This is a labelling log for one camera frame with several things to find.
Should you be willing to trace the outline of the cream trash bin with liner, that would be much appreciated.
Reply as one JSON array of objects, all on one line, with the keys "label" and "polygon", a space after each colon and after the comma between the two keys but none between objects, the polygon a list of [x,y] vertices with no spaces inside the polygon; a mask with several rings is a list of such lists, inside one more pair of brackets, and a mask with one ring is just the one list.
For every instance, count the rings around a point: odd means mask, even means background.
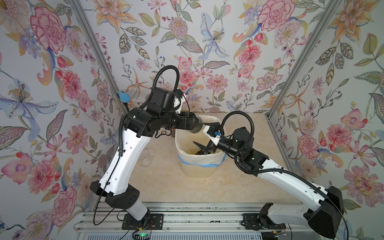
[{"label": "cream trash bin with liner", "polygon": [[198,133],[176,130],[175,144],[178,158],[186,176],[190,178],[210,177],[225,160],[227,155],[220,150],[214,154],[199,154],[201,149],[194,142],[207,146],[209,141],[210,138],[204,134],[203,129]]}]

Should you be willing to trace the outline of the clear glass tea jar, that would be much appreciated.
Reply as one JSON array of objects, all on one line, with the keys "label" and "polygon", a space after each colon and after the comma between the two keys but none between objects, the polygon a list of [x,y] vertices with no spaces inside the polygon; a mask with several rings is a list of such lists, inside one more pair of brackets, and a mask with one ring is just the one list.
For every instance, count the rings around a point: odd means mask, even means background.
[{"label": "clear glass tea jar", "polygon": [[144,149],[139,157],[138,160],[139,164],[141,167],[146,168],[151,165],[152,159],[151,159],[151,154],[148,149]]}]

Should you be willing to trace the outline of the beige lid tea jar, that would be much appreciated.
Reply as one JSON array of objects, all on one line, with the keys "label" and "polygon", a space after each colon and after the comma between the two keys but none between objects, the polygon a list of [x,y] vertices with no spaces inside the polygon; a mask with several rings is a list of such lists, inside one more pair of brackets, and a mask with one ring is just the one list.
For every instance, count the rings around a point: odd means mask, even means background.
[{"label": "beige lid tea jar", "polygon": [[188,131],[192,134],[197,134],[203,128],[203,120],[195,113],[190,113],[188,120]]}]

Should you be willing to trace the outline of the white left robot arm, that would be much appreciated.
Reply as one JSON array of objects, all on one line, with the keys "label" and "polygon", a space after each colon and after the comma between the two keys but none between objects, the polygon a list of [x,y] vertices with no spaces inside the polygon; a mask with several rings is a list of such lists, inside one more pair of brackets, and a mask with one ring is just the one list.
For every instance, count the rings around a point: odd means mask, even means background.
[{"label": "white left robot arm", "polygon": [[[176,73],[172,91],[157,87],[158,80],[167,70]],[[142,151],[151,138],[160,136],[161,129],[185,130],[195,134],[203,126],[196,114],[182,111],[186,97],[178,89],[179,80],[180,72],[175,66],[165,66],[158,71],[148,99],[121,117],[118,147],[113,160],[104,176],[90,185],[91,191],[105,198],[111,208],[126,211],[140,229],[149,225],[150,210],[139,199],[139,190],[130,185],[129,180]]]}]

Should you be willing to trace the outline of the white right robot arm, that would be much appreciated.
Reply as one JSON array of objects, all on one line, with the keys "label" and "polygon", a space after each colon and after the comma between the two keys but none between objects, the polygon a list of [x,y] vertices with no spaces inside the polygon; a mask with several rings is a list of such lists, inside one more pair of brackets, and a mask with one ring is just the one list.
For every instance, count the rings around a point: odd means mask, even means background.
[{"label": "white right robot arm", "polygon": [[[250,129],[241,127],[226,136],[224,125],[234,115],[245,117]],[[297,207],[266,203],[260,224],[306,226],[320,236],[333,240],[337,237],[340,224],[347,226],[341,191],[333,186],[327,188],[311,183],[254,149],[255,124],[248,114],[241,111],[231,112],[221,123],[206,123],[200,117],[194,116],[192,131],[198,130],[202,130],[210,139],[206,146],[195,143],[205,155],[220,150],[231,157],[243,173],[269,181],[301,201]]]}]

